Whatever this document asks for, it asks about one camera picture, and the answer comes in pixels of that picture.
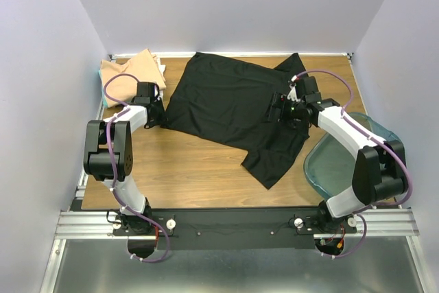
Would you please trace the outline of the black t shirt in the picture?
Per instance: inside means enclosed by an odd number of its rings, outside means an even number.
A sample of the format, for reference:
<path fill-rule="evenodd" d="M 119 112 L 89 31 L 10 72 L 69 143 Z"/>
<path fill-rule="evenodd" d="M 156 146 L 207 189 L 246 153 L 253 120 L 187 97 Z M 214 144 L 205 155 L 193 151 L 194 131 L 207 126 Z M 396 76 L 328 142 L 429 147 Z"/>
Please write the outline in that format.
<path fill-rule="evenodd" d="M 196 53 L 172 94 L 164 128 L 247 151 L 242 166 L 266 189 L 294 164 L 309 137 L 308 124 L 268 121 L 275 92 L 305 67 L 292 54 L 275 68 Z"/>

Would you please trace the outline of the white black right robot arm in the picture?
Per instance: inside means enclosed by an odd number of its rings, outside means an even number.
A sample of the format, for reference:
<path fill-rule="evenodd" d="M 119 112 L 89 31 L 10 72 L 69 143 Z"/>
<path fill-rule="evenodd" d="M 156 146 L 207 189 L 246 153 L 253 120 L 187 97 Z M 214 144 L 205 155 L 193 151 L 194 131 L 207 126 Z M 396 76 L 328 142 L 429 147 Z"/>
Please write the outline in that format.
<path fill-rule="evenodd" d="M 324 99 L 310 71 L 293 76 L 290 92 L 275 92 L 268 119 L 286 124 L 307 124 L 324 130 L 351 154 L 355 167 L 350 187 L 322 201 L 312 224 L 329 233 L 354 213 L 397 196 L 409 198 L 412 179 L 405 160 L 404 145 L 388 141 L 359 125 L 332 98 Z"/>

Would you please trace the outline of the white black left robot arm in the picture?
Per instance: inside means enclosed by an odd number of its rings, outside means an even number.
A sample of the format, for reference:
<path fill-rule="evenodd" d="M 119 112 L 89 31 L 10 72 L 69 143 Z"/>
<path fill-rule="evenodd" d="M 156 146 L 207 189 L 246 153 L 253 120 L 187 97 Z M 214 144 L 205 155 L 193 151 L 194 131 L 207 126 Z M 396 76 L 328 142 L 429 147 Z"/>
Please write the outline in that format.
<path fill-rule="evenodd" d="M 137 235 L 157 230 L 152 210 L 132 176 L 134 166 L 132 133 L 165 121 L 159 87 L 139 82 L 136 95 L 122 111 L 105 120 L 92 120 L 86 126 L 84 171 L 102 182 L 119 203 L 119 225 Z"/>

